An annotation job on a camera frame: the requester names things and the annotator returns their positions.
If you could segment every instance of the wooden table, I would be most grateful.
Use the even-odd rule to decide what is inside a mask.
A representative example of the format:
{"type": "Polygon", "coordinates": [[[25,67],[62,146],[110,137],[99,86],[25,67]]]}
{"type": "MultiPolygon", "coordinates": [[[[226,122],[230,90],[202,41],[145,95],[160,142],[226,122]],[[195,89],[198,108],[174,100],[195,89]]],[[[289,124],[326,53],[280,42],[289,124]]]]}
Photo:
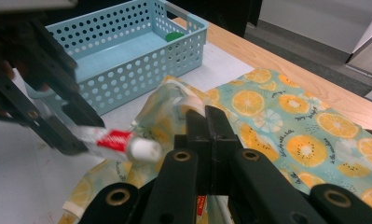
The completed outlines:
{"type": "Polygon", "coordinates": [[[290,77],[305,91],[328,103],[364,129],[372,130],[372,103],[212,23],[208,41],[254,68],[274,69],[290,77]]]}

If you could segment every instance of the light blue plastic basket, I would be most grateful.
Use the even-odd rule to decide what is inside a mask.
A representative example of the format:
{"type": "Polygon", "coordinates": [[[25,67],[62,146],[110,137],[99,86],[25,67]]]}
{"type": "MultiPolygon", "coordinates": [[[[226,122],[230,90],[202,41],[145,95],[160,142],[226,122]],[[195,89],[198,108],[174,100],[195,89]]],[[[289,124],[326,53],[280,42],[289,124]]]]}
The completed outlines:
{"type": "MultiPolygon", "coordinates": [[[[202,64],[208,23],[164,0],[137,0],[47,27],[78,64],[82,97],[99,115],[157,87],[167,75],[179,77],[202,64]],[[186,28],[168,19],[186,21],[186,28]],[[165,36],[184,36],[171,42],[165,36]]],[[[42,100],[64,122],[65,101],[53,91],[28,95],[42,100]]]]}

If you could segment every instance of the black bracket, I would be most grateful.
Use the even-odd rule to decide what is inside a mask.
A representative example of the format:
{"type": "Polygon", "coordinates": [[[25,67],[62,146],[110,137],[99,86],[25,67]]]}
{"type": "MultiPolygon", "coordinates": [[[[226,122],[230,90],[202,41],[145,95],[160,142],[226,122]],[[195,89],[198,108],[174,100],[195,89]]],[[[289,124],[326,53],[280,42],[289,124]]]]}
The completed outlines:
{"type": "Polygon", "coordinates": [[[39,22],[35,14],[0,15],[0,120],[33,129],[50,147],[74,155],[87,148],[55,116],[42,113],[11,81],[8,68],[17,67],[26,83],[39,91],[47,85],[66,102],[63,112],[77,125],[103,127],[103,120],[78,93],[76,62],[39,22]]]}
{"type": "Polygon", "coordinates": [[[372,208],[346,189],[324,184],[310,196],[297,191],[264,154],[242,148],[225,113],[211,106],[206,118],[187,112],[186,135],[175,136],[158,177],[139,192],[141,200],[129,201],[134,210],[125,214],[122,205],[107,203],[95,213],[90,208],[102,200],[96,197],[80,223],[116,214],[126,216],[116,223],[195,223],[197,197],[206,194],[227,195],[235,223],[372,223],[372,208]]]}

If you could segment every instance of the white tube cap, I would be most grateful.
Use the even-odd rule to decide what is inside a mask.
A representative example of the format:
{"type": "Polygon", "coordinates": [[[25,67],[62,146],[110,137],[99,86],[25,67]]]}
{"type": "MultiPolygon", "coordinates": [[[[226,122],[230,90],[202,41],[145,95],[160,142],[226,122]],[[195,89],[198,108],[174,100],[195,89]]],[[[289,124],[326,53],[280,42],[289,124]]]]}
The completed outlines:
{"type": "Polygon", "coordinates": [[[135,137],[131,140],[131,145],[127,154],[132,161],[159,161],[162,156],[160,144],[154,140],[135,137]]]}

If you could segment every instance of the green object in basket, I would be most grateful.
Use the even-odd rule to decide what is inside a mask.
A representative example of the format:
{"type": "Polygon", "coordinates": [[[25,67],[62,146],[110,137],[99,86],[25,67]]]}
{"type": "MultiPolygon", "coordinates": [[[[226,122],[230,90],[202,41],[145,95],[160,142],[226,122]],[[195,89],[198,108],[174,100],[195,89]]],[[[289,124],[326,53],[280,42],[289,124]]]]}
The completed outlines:
{"type": "Polygon", "coordinates": [[[177,38],[180,38],[182,37],[184,34],[182,33],[179,33],[179,32],[171,32],[171,33],[168,33],[166,36],[165,36],[165,40],[166,42],[171,42],[177,38]]]}

